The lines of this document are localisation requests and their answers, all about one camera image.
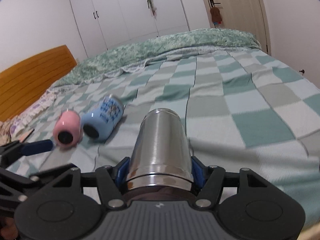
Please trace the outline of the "stainless steel cup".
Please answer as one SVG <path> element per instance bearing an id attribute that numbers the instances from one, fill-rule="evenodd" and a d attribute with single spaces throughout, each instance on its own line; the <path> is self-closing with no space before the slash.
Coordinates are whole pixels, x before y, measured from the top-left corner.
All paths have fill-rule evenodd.
<path id="1" fill-rule="evenodd" d="M 133 149 L 127 188 L 165 186 L 189 191 L 193 181 L 191 154 L 180 117 L 168 108 L 150 111 Z"/>

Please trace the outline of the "pink cup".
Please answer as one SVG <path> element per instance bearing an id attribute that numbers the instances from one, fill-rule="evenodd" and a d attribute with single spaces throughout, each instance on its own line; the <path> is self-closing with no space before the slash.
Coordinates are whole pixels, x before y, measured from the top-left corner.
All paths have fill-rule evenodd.
<path id="1" fill-rule="evenodd" d="M 53 137 L 61 148 L 74 147 L 82 138 L 79 114 L 71 109 L 63 111 L 54 126 Z"/>

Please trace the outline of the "light blue printed cup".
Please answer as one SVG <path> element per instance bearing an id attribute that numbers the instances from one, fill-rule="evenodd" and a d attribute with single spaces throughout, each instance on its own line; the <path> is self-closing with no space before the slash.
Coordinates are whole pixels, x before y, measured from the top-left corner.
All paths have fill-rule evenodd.
<path id="1" fill-rule="evenodd" d="M 117 96 L 110 94 L 81 117 L 81 127 L 91 140 L 106 141 L 123 114 L 123 103 Z"/>

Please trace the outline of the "flat pink phone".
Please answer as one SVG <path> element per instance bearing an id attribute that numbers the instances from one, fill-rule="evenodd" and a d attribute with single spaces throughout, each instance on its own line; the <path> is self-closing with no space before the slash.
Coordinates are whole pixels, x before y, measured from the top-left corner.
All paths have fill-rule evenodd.
<path id="1" fill-rule="evenodd" d="M 30 130 L 24 132 L 24 133 L 19 137 L 19 139 L 18 139 L 19 142 L 24 142 L 24 141 L 26 141 L 33 132 L 34 132 L 34 129 L 30 129 Z"/>

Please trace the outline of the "floral frilled pillow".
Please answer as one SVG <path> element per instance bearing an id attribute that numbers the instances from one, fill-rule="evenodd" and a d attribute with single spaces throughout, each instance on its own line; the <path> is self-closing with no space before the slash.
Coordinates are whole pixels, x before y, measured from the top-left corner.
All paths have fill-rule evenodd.
<path id="1" fill-rule="evenodd" d="M 1 121 L 1 146 L 17 139 L 22 131 L 56 100 L 57 91 L 47 90 L 35 103 L 21 114 Z"/>

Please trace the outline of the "orange wooden headboard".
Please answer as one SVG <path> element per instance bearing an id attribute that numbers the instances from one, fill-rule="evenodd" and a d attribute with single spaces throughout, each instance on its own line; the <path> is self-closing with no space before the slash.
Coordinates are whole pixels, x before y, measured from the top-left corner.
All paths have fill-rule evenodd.
<path id="1" fill-rule="evenodd" d="M 21 114 L 75 66 L 76 60 L 68 47 L 63 45 L 1 72 L 1 121 Z"/>

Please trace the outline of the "checkered teal bedspread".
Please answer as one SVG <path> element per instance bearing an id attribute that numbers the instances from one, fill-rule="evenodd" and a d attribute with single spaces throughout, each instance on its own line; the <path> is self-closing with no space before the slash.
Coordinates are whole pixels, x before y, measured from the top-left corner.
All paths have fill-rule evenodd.
<path id="1" fill-rule="evenodd" d="M 102 143 L 82 141 L 66 152 L 23 157 L 16 174 L 66 163 L 84 172 L 131 155 L 149 111 L 169 108 L 182 120 L 191 152 L 205 165 L 236 172 L 248 167 L 298 201 L 306 226 L 319 221 L 319 89 L 288 65 L 258 49 L 175 51 L 118 69 L 89 59 L 53 85 L 53 104 L 31 122 L 31 141 L 50 139 L 64 109 L 80 115 L 114 94 L 124 116 Z"/>

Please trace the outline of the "green floral quilt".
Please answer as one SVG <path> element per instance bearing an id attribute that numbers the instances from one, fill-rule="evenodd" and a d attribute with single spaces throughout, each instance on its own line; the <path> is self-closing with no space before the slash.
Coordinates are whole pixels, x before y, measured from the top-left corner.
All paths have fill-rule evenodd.
<path id="1" fill-rule="evenodd" d="M 89 85 L 119 76 L 123 72 L 135 72 L 149 62 L 166 59 L 172 54 L 201 54 L 207 48 L 217 47 L 261 49 L 261 44 L 252 33 L 232 29 L 197 29 L 165 35 L 118 46 L 85 59 L 55 81 L 50 89 Z"/>

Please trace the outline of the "white wardrobe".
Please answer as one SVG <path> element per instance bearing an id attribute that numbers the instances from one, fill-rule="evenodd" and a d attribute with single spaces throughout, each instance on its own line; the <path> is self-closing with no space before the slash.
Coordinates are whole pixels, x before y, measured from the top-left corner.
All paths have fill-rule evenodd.
<path id="1" fill-rule="evenodd" d="M 209 28 L 203 0 L 70 0 L 87 57 L 159 36 Z"/>

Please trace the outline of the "beige door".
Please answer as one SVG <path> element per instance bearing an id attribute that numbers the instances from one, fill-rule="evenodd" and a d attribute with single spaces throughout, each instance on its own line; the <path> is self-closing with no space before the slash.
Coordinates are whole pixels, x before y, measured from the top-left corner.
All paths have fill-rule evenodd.
<path id="1" fill-rule="evenodd" d="M 214 0 L 220 2 L 222 22 L 213 25 L 209 0 L 203 0 L 212 28 L 236 29 L 250 32 L 260 42 L 262 51 L 271 54 L 270 32 L 263 0 Z"/>

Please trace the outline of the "green hanging ornament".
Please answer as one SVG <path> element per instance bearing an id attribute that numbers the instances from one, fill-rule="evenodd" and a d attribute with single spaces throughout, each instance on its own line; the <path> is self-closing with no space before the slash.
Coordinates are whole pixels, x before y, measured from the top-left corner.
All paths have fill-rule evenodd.
<path id="1" fill-rule="evenodd" d="M 153 17 L 156 17 L 156 7 L 154 6 L 153 0 L 147 0 L 147 5 L 151 10 Z"/>

